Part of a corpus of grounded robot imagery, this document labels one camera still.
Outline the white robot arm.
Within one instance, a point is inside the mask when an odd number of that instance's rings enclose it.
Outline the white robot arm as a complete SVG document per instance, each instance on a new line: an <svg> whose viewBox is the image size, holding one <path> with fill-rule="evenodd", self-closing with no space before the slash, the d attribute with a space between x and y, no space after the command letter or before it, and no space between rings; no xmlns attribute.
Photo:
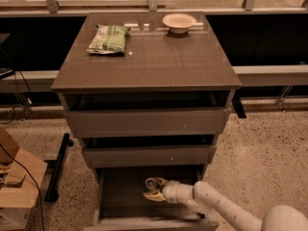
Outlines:
<svg viewBox="0 0 308 231"><path fill-rule="evenodd" d="M145 180L145 187L143 195L151 201L184 204L199 214L212 207L237 231L308 231L308 218L291 206L276 205L262 218L256 218L205 181L188 185L150 177Z"/></svg>

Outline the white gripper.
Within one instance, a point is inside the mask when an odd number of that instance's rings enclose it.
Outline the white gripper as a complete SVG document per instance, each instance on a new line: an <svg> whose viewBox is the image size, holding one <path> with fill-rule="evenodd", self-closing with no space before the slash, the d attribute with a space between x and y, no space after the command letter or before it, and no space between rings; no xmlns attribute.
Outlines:
<svg viewBox="0 0 308 231"><path fill-rule="evenodd" d="M155 177L154 183L156 188L163 188L163 193L161 192L145 192L143 196L150 201L163 202L176 204L177 200L177 190L180 185L178 181L170 180L165 178Z"/></svg>

